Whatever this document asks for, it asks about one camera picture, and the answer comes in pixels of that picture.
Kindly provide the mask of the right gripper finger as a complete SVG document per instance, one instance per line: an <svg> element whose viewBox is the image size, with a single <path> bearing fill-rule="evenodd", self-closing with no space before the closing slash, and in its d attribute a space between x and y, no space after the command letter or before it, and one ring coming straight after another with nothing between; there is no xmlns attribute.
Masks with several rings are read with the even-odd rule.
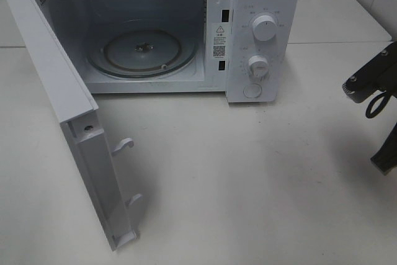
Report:
<svg viewBox="0 0 397 265"><path fill-rule="evenodd" d="M380 170L382 174L388 174L396 168L397 152L397 125L395 125L386 138L381 148L370 158L373 165Z"/></svg>

